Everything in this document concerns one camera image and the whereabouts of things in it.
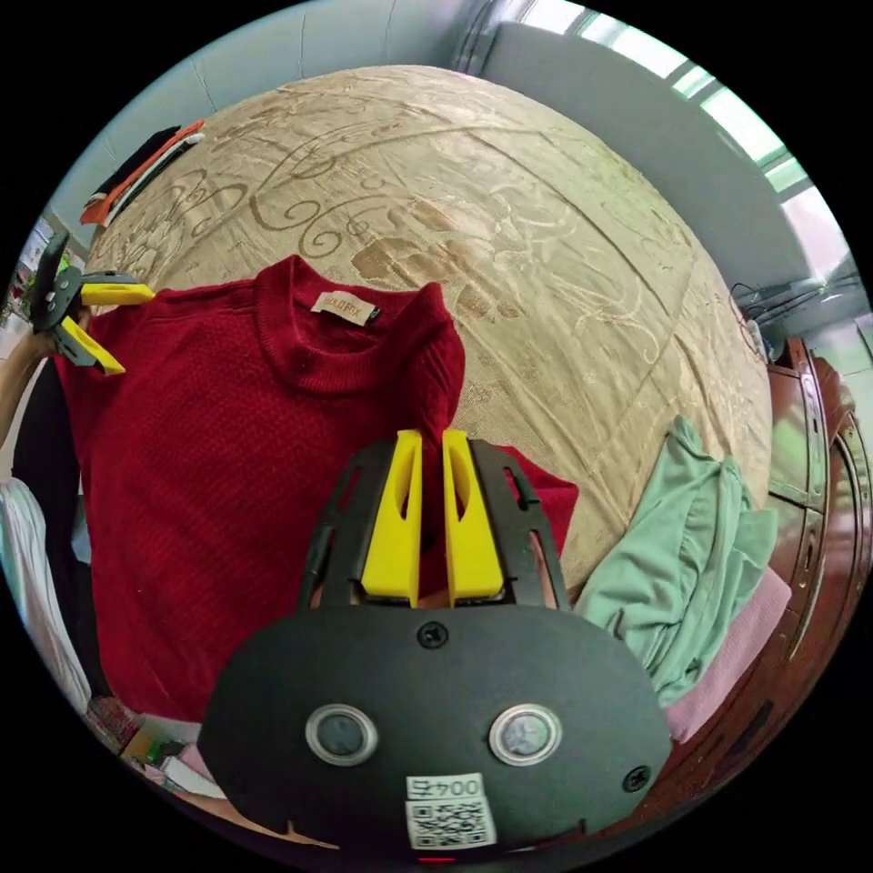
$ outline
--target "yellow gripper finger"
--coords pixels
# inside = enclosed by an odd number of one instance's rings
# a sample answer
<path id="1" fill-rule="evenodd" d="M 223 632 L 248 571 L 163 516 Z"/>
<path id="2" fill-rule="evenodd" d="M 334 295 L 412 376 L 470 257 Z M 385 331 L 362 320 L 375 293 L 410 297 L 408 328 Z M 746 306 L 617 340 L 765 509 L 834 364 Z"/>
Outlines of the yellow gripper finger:
<path id="1" fill-rule="evenodd" d="M 401 430 L 376 514 L 361 585 L 371 597 L 418 603 L 421 543 L 421 434 Z"/>
<path id="2" fill-rule="evenodd" d="M 155 296 L 148 285 L 125 282 L 85 282 L 80 294 L 83 306 L 139 306 Z"/>
<path id="3" fill-rule="evenodd" d="M 470 444 L 462 430 L 443 434 L 443 488 L 451 605 L 458 600 L 496 597 L 503 589 L 503 572 Z"/>
<path id="4" fill-rule="evenodd" d="M 125 372 L 125 369 L 70 316 L 67 316 L 58 327 L 66 334 L 66 337 L 81 346 L 88 354 L 93 355 L 97 366 L 107 376 L 120 376 Z"/>

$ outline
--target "bed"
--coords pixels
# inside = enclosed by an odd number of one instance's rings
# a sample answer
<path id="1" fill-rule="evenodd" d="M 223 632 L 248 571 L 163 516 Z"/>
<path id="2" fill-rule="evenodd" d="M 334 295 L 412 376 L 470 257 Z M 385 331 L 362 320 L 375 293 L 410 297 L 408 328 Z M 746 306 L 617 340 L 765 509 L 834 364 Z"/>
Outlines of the bed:
<path id="1" fill-rule="evenodd" d="M 467 352 L 454 426 L 579 486 L 571 598 L 677 414 L 764 506 L 765 361 L 690 228 L 579 125 L 480 79 L 383 66 L 251 97 L 203 133 L 96 235 L 88 267 L 188 288 L 297 252 L 351 285 L 440 282 Z"/>

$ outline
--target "sweater collar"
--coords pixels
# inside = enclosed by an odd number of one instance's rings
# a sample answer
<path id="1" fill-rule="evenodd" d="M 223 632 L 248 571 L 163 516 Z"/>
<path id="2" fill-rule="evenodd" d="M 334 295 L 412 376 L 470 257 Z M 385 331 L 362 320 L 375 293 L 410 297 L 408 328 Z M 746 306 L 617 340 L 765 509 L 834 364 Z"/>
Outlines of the sweater collar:
<path id="1" fill-rule="evenodd" d="M 378 307 L 358 326 L 311 311 L 325 292 L 344 291 Z M 350 394 L 396 378 L 435 331 L 451 325 L 436 282 L 412 293 L 341 285 L 293 255 L 255 279 L 255 318 L 264 354 L 291 387 L 317 394 Z"/>

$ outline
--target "clothing label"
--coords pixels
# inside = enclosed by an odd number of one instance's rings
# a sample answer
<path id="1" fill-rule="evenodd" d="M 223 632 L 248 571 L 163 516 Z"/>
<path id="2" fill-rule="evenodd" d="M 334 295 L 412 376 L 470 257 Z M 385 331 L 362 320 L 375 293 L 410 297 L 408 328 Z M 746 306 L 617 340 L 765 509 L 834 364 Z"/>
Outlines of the clothing label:
<path id="1" fill-rule="evenodd" d="M 326 291 L 318 296 L 313 312 L 332 312 L 354 325 L 365 325 L 376 307 L 347 291 Z"/>
<path id="2" fill-rule="evenodd" d="M 413 849 L 493 846 L 497 832 L 481 773 L 406 778 L 406 829 Z"/>

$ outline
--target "qr code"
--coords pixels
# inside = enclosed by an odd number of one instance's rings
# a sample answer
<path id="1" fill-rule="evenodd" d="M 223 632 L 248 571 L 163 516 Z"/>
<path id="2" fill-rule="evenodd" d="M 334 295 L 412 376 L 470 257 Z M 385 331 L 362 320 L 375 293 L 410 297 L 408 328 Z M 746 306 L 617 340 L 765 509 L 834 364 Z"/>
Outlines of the qr code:
<path id="1" fill-rule="evenodd" d="M 435 803 L 408 801 L 406 823 L 412 848 L 475 848 L 497 842 L 484 797 Z"/>

